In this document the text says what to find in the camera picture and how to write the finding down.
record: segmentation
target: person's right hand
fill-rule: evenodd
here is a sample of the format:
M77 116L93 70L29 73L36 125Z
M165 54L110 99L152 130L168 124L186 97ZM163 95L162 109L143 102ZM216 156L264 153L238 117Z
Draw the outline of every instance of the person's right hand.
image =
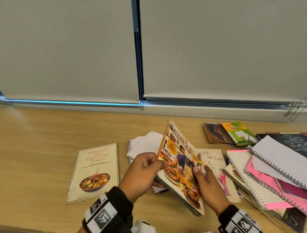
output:
M205 170L207 172L206 178L199 168L196 166L193 167L193 173L198 181L204 202L219 216L231 203L228 201L224 190L212 170L207 165L205 166Z

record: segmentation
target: hand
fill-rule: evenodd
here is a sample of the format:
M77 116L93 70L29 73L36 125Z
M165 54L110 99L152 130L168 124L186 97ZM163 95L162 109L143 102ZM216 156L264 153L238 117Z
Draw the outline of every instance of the hand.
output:
M146 193L152 185L159 170L165 168L162 160L156 160L156 154L152 152L141 153L133 160L119 188L126 194L132 203Z
M219 216L231 203L212 170L207 165L205 165L205 170L207 172L206 178L199 168L193 167L193 173L198 181L204 202Z

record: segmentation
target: person's left hand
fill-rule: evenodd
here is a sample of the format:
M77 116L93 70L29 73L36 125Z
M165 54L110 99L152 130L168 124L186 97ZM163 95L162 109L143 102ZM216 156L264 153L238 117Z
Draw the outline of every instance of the person's left hand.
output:
M155 159L156 154L152 152L136 156L118 185L132 203L146 193L158 171L165 168L165 162Z

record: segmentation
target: green and orange book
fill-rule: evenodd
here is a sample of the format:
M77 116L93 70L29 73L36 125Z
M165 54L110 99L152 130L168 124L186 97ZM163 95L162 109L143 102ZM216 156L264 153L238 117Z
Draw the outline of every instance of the green and orange book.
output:
M258 142L254 134L240 121L222 123L222 126L237 146L254 145Z

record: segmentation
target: pink notebook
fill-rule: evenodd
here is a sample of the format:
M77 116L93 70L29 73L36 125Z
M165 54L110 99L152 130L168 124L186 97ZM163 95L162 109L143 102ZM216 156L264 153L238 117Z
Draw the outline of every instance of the pink notebook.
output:
M252 164L252 157L250 158L247 166L246 166L247 175L251 176L254 180L260 183L262 186L266 187L267 189L271 190L278 194L282 199L289 202L291 205L295 206L304 214L307 215L307 201L293 195L289 195L283 193L280 187L277 185L275 178L268 176L262 172L257 171L254 169Z

